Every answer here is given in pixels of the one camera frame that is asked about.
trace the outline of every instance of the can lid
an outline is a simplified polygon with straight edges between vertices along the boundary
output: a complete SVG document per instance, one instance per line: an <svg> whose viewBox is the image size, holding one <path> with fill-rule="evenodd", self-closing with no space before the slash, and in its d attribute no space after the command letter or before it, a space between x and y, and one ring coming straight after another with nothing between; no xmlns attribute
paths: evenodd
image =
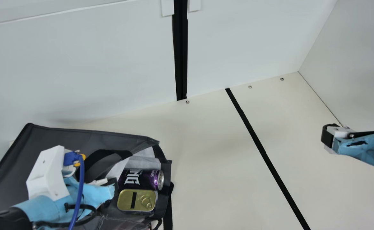
<svg viewBox="0 0 374 230"><path fill-rule="evenodd" d="M162 172L162 170L160 170L159 178L158 178L158 181L157 181L158 189L161 190L163 188L163 185L164 185L164 173Z"/></svg>

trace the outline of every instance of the white floor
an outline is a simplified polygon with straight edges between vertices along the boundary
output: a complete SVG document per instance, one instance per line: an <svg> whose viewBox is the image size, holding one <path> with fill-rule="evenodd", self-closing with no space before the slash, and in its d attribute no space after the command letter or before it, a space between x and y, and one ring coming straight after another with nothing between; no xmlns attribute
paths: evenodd
<svg viewBox="0 0 374 230"><path fill-rule="evenodd" d="M374 167L327 153L321 128L336 119L298 73L282 77L231 90L308 225L374 229ZM188 100L75 128L160 140L175 230L302 229L226 92Z"/></svg>

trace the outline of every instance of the black label strip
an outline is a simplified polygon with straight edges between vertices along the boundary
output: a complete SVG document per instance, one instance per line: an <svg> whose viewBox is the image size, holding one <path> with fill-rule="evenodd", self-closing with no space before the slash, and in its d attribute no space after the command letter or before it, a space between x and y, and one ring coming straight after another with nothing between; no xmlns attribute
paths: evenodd
<svg viewBox="0 0 374 230"><path fill-rule="evenodd" d="M133 192L132 204L130 205L130 208L134 208L134 206L136 205L136 198L137 198L137 192Z"/></svg>
<svg viewBox="0 0 374 230"><path fill-rule="evenodd" d="M310 230L310 227L308 226L308 223L306 222L305 218L303 218L302 213L298 209L298 206L296 205L295 201L293 200L292 196L290 195L288 189L284 185L282 179L280 178L278 172L276 171L275 167L273 166L271 160L269 159L264 147L262 146L261 141L259 140L258 136L256 135L254 129L252 128L250 122L248 121L248 118L246 117L244 111L239 106L237 100L235 99L235 96L232 94L231 89L227 88L225 89L226 93L228 94L229 98L232 101L232 104L234 104L235 109L237 110L238 114L240 115L242 121L245 124L245 127L247 127L249 134L252 137L252 140L254 140L254 143L256 147L258 148L262 158L264 159L266 165L269 168L269 171L272 173L273 178L275 179L276 183L278 184L280 190L282 191L283 195L285 196L287 202L289 203L290 207L292 208L292 211L295 213L295 216L298 218L299 223L303 227L304 230Z"/></svg>

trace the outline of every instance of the white panel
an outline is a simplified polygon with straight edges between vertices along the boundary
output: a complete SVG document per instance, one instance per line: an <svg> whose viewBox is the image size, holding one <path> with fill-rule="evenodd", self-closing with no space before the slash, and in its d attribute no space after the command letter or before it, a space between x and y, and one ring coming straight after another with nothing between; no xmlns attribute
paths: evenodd
<svg viewBox="0 0 374 230"><path fill-rule="evenodd" d="M298 71L336 0L203 0L188 14L188 96Z"/></svg>
<svg viewBox="0 0 374 230"><path fill-rule="evenodd" d="M190 12L197 11L201 9L201 0L189 0L188 10Z"/></svg>
<svg viewBox="0 0 374 230"><path fill-rule="evenodd" d="M336 123L298 73L232 88L311 229L374 229L374 167L329 154L322 126Z"/></svg>
<svg viewBox="0 0 374 230"><path fill-rule="evenodd" d="M0 159L27 122L65 127L175 99L160 0L0 25Z"/></svg>
<svg viewBox="0 0 374 230"><path fill-rule="evenodd" d="M162 16L170 16L174 14L174 0L161 0Z"/></svg>
<svg viewBox="0 0 374 230"><path fill-rule="evenodd" d="M0 22L121 1L126 0L0 0Z"/></svg>
<svg viewBox="0 0 374 230"><path fill-rule="evenodd" d="M174 229L302 229L224 90L76 128L147 135L173 160Z"/></svg>
<svg viewBox="0 0 374 230"><path fill-rule="evenodd" d="M339 1L299 71L343 125L374 130L374 0Z"/></svg>

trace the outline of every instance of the purple can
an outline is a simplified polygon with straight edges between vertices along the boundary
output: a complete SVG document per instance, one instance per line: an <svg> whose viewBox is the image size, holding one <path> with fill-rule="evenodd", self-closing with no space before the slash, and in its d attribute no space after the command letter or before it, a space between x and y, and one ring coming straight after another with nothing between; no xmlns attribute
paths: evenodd
<svg viewBox="0 0 374 230"><path fill-rule="evenodd" d="M124 169L118 179L119 189L161 190L164 173L159 169Z"/></svg>

